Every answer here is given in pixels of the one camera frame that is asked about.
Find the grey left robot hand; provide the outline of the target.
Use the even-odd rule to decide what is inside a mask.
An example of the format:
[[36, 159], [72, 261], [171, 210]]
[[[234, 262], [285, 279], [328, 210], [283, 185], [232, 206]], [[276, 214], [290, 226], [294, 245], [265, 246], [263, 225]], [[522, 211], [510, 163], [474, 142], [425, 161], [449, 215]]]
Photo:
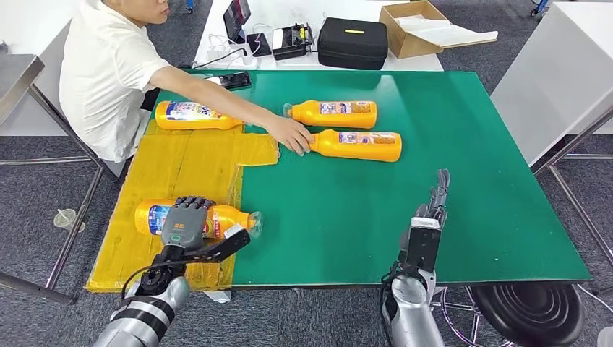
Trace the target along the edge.
[[202, 237], [208, 210], [215, 201], [201, 196], [178, 197], [163, 224], [161, 240], [165, 247], [194, 251], [203, 247]]

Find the person's right hand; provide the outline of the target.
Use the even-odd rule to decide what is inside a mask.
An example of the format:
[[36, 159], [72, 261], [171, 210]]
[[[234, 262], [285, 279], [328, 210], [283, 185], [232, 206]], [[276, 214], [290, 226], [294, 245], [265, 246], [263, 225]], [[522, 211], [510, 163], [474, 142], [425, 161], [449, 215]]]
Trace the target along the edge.
[[264, 129], [288, 150], [303, 156], [311, 150], [313, 135], [299, 122], [281, 116], [273, 116], [265, 122]]

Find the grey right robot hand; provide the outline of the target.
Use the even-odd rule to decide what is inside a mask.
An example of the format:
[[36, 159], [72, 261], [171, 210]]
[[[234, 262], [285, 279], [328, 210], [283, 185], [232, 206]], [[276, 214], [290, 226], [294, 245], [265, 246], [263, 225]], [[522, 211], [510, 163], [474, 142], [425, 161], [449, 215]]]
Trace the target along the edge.
[[443, 229], [447, 218], [445, 209], [445, 201], [450, 185], [450, 174], [446, 168], [441, 168], [437, 171], [437, 185], [430, 188], [430, 198], [427, 204], [421, 204], [414, 217], [430, 218], [438, 221], [439, 226]]

